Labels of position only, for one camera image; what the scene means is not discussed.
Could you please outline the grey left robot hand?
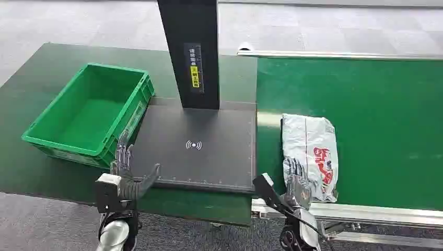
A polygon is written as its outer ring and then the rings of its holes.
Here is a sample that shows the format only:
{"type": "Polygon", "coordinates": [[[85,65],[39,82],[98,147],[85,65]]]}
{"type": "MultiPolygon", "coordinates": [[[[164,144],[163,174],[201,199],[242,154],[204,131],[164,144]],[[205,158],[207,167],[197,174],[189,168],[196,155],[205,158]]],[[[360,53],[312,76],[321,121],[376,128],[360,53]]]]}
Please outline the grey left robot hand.
{"type": "Polygon", "coordinates": [[[123,211],[122,201],[136,201],[143,197],[147,190],[154,184],[160,175],[160,164],[155,164],[149,175],[142,180],[136,181],[131,172],[130,158],[133,144],[128,144],[129,131],[125,129],[119,136],[115,150],[115,158],[110,165],[110,174],[121,177],[120,193],[112,200],[110,211],[123,211]]]}

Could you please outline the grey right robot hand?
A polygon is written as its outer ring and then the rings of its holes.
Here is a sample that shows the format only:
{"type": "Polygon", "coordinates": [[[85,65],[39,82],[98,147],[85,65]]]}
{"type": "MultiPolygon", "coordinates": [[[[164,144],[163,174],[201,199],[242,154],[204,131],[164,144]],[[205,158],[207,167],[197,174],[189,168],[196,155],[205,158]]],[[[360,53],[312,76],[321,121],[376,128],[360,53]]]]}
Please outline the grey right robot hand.
{"type": "Polygon", "coordinates": [[[283,160],[283,171],[286,185],[284,200],[293,208],[302,207],[309,210],[312,202],[312,189],[304,166],[299,160],[286,157],[283,160]]]}

